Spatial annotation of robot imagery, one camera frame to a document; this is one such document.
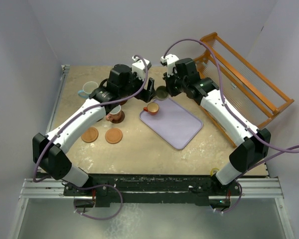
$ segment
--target round coaster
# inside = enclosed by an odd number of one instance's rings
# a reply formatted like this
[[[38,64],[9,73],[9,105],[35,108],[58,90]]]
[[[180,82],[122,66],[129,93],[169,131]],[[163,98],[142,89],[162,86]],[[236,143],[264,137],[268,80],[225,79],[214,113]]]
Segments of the round coaster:
[[[105,140],[108,143],[118,143],[118,142],[120,142],[122,140],[122,138],[123,138],[123,133],[118,128],[109,129],[105,133]]]
[[[124,111],[122,111],[122,115],[121,115],[120,119],[118,119],[118,120],[112,120],[111,122],[112,122],[112,123],[120,123],[120,122],[122,122],[124,119],[125,119],[125,113],[124,113]]]
[[[99,132],[94,127],[89,127],[84,134],[81,135],[81,139],[86,143],[94,142],[99,136]]]

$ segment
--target brown mug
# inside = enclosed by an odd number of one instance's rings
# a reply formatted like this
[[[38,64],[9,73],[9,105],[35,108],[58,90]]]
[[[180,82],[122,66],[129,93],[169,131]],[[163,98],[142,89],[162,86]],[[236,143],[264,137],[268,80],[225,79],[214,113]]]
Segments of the brown mug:
[[[149,113],[150,115],[154,116],[159,111],[159,105],[157,103],[152,102],[149,103],[147,107],[144,107],[143,110]]]
[[[106,116],[105,119],[107,121],[117,121],[122,116],[122,108],[120,105],[116,106],[114,109],[111,110]]]

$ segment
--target white mug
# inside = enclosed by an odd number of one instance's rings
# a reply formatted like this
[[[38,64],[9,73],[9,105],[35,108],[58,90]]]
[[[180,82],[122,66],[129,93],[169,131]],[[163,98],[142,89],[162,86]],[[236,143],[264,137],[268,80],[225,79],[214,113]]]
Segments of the white mug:
[[[92,93],[96,88],[98,88],[99,84],[94,81],[89,81],[83,85],[82,90],[78,91],[78,95],[82,98],[87,99],[89,94]]]

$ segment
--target cup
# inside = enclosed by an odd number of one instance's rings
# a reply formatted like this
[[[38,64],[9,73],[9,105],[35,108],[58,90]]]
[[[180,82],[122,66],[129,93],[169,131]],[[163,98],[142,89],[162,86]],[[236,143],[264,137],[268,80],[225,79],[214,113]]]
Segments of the cup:
[[[92,93],[96,88],[99,87],[99,84],[94,81],[89,81],[83,85],[82,90],[78,91],[78,95],[82,98],[87,99],[89,97],[89,94]]]
[[[122,108],[120,105],[118,105],[105,116],[105,119],[111,122],[118,121],[121,118],[121,116],[122,116]]]
[[[149,113],[150,115],[154,116],[159,111],[159,105],[157,103],[152,102],[149,103],[147,107],[144,107],[143,110]]]
[[[156,99],[159,101],[164,101],[169,97],[169,93],[165,86],[159,86],[156,89]]]

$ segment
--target beige tabletop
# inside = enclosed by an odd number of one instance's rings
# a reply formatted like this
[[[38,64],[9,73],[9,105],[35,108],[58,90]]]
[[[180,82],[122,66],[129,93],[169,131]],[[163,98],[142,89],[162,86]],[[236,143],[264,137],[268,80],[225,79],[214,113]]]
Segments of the beige tabletop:
[[[111,68],[112,66],[70,67],[53,120],[54,128],[84,103],[85,100],[77,95],[84,83],[100,83],[108,78]],[[162,76],[165,71],[164,67],[152,67],[149,70],[149,76],[155,79],[155,88],[164,85]],[[95,123],[93,126],[99,131],[98,139],[93,143],[85,143],[79,138],[67,156],[72,163],[88,173],[209,175],[212,168],[222,168],[229,162],[229,154],[234,148],[193,100],[185,94],[172,99],[204,124],[183,150],[173,148],[140,120],[140,112],[147,103],[133,98],[122,106],[125,112],[123,122],[113,124],[104,118]],[[113,127],[123,132],[123,139],[118,144],[109,144],[105,140],[106,131]],[[266,167],[260,165],[248,174],[267,176]]]

